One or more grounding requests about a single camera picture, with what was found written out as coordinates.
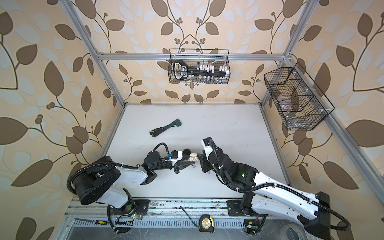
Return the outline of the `black round charging case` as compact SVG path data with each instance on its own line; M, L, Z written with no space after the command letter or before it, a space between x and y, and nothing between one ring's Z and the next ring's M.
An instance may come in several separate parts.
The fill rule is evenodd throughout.
M183 150L183 155L186 155L186 156L190 156L190 154L191 154L191 150L190 149L184 149Z

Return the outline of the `cream earbud charging case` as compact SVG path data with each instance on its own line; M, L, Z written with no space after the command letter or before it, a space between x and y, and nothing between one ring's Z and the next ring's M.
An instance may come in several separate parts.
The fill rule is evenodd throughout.
M196 153L190 154L189 161L190 162L198 162L199 161L198 155Z

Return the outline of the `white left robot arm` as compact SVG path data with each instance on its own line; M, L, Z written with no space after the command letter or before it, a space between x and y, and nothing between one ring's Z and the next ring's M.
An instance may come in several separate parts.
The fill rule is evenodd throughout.
M118 188L118 184L148 185L158 176L156 171L172 170L179 174L202 156L191 153L189 149L169 151L165 143L158 144L137 166L116 163L111 157L104 156L71 174L67 179L67 189L78 196L84 206L99 203L121 209L133 198L126 188Z

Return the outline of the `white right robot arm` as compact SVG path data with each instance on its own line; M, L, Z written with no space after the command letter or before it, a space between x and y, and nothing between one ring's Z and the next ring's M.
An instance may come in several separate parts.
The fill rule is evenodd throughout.
M219 181L243 195L241 212L285 218L322 240L331 238L331 230L349 231L350 222L330 208L326 193L306 193L280 183L247 164L235 163L210 137L201 141L201 163L212 170Z

